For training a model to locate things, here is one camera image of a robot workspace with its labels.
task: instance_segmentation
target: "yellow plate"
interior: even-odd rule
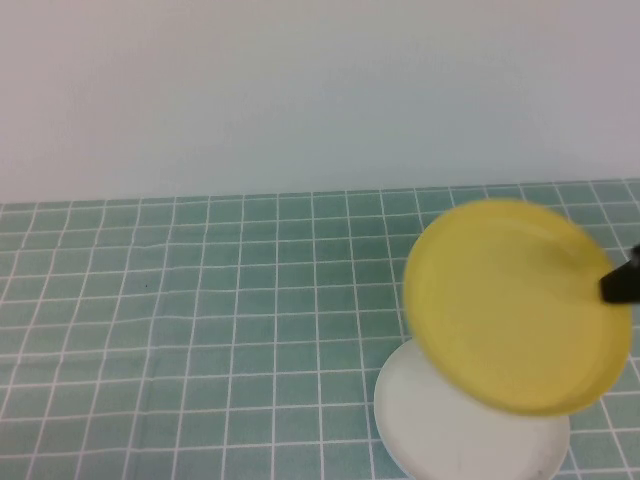
[[[567,414],[616,381],[631,308],[600,300],[613,265],[579,227],[542,207],[481,201],[451,210],[411,250],[404,301],[436,367],[483,403]]]

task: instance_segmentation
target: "plate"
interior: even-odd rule
[[[561,215],[480,201],[420,236],[404,303],[420,346],[468,394],[515,413],[573,413],[615,383],[631,347],[631,307],[600,299],[612,268]]]
[[[446,382],[415,341],[384,364],[374,415],[387,451],[416,480],[549,480],[569,448],[569,419],[491,409]]]

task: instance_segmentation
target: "white dish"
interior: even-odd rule
[[[380,371],[380,437],[416,480],[548,480],[569,449],[569,418],[499,412],[449,385],[414,341]]]

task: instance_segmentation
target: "green tiled surface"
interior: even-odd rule
[[[485,197],[640,242],[638,180],[2,206],[0,478],[405,478],[371,404],[404,263]],[[558,479],[640,478],[634,322]]]

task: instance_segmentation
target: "white wall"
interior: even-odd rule
[[[638,0],[4,0],[0,201],[640,175]]]

